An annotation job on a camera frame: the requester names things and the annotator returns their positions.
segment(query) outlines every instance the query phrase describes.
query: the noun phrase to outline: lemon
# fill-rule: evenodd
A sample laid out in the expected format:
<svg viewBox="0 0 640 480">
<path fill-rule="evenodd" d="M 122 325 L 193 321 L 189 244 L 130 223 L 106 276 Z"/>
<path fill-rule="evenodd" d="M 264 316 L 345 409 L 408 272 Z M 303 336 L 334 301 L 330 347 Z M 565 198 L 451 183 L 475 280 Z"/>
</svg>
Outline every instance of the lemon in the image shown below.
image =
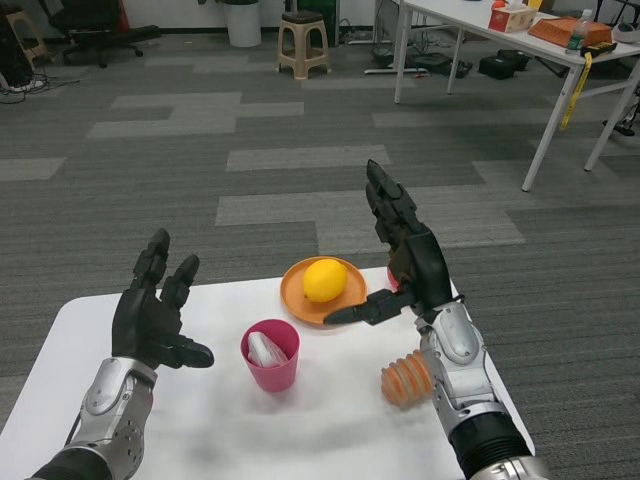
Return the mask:
<svg viewBox="0 0 640 480">
<path fill-rule="evenodd" d="M 312 302 L 328 302 L 344 291 L 347 267 L 332 258 L 313 262 L 302 279 L 304 295 Z"/>
</svg>

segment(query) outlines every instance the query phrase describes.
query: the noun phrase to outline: water bottle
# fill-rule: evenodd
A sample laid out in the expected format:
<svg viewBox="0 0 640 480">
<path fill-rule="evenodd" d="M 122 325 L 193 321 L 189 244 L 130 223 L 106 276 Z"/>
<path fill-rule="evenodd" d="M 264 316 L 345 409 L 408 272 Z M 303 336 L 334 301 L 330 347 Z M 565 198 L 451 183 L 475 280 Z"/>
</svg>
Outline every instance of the water bottle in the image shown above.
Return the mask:
<svg viewBox="0 0 640 480">
<path fill-rule="evenodd" d="M 582 12 L 582 17 L 578 21 L 578 24 L 571 32 L 571 38 L 569 38 L 569 45 L 567 45 L 567 49 L 564 51 L 567 55 L 576 55 L 580 52 L 582 45 L 584 44 L 584 39 L 587 38 L 587 33 L 589 33 L 589 20 L 591 19 L 591 10 L 584 10 Z"/>
</svg>

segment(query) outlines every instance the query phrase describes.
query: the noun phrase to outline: power strip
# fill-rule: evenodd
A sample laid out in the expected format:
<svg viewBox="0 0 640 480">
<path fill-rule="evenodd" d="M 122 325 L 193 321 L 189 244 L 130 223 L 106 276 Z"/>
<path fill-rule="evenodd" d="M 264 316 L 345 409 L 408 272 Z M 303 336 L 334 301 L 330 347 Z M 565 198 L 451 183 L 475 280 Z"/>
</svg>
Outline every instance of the power strip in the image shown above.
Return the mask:
<svg viewBox="0 0 640 480">
<path fill-rule="evenodd" d="M 44 82 L 42 80 L 31 80 L 29 83 L 27 83 L 26 85 L 23 85 L 21 87 L 9 87 L 9 91 L 11 93 L 25 93 L 28 92 L 30 90 L 33 90 L 34 88 L 40 88 L 44 86 Z"/>
</svg>

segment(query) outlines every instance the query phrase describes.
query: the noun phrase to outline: plastic stool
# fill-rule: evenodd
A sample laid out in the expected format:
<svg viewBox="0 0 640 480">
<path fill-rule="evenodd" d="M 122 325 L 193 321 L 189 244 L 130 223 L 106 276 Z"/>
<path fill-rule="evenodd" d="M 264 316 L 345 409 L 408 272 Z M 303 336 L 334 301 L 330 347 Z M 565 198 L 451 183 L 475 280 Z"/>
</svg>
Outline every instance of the plastic stool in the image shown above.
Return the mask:
<svg viewBox="0 0 640 480">
<path fill-rule="evenodd" d="M 35 71 L 35 67 L 33 65 L 33 59 L 36 57 L 47 57 L 49 56 L 49 50 L 47 46 L 44 44 L 42 37 L 38 33 L 36 26 L 29 18 L 29 15 L 25 13 L 24 10 L 19 7 L 10 8 L 9 11 L 12 13 L 7 14 L 7 20 L 9 21 L 9 25 L 11 25 L 11 29 L 18 39 L 18 43 L 20 44 L 20 48 L 24 52 L 24 55 L 29 60 L 31 64 L 31 69 Z M 16 24 L 19 22 L 23 22 L 27 25 L 31 32 L 31 38 L 35 39 L 36 44 L 32 47 L 25 44 L 25 40 L 18 35 L 18 31 L 16 29 Z"/>
<path fill-rule="evenodd" d="M 293 33 L 294 50 L 283 51 L 284 31 L 290 30 Z M 309 33 L 312 30 L 319 30 L 322 36 L 322 49 L 311 48 Z M 309 76 L 309 69 L 318 65 L 325 65 L 327 73 L 331 72 L 329 63 L 329 42 L 327 41 L 327 30 L 320 13 L 301 10 L 299 12 L 288 12 L 282 14 L 280 31 L 278 33 L 278 57 L 277 68 L 279 72 L 282 65 L 293 68 L 296 80 L 306 80 Z"/>
</svg>

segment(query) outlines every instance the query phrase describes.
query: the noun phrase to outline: trash can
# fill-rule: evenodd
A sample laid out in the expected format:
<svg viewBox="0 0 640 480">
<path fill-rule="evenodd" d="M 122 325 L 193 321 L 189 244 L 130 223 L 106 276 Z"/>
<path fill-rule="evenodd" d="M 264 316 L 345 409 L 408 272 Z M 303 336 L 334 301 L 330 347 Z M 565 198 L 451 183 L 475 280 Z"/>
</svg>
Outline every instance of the trash can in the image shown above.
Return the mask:
<svg viewBox="0 0 640 480">
<path fill-rule="evenodd" d="M 222 0 L 229 42 L 234 47 L 255 47 L 262 42 L 258 0 Z"/>
</svg>

